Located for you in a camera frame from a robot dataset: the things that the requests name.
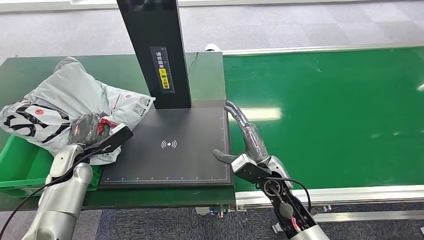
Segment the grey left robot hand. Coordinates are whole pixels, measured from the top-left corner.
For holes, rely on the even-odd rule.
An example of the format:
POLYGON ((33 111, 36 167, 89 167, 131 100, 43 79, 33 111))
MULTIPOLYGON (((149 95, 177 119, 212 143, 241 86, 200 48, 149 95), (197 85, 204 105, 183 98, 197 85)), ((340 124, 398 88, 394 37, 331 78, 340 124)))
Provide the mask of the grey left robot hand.
POLYGON ((69 144, 91 146, 110 135, 111 129, 117 126, 106 119, 105 112, 87 113, 75 119, 70 126, 69 144))

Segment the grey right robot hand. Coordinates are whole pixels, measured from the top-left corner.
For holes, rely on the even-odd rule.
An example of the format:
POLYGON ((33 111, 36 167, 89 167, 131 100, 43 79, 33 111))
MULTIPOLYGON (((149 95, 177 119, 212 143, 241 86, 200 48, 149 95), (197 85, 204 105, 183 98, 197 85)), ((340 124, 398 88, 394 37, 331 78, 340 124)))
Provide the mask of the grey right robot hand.
POLYGON ((242 132, 245 144, 244 153, 256 164, 265 167, 269 163, 271 156, 266 149, 257 127, 247 119, 242 110, 233 102, 226 100, 224 109, 236 120, 242 132))

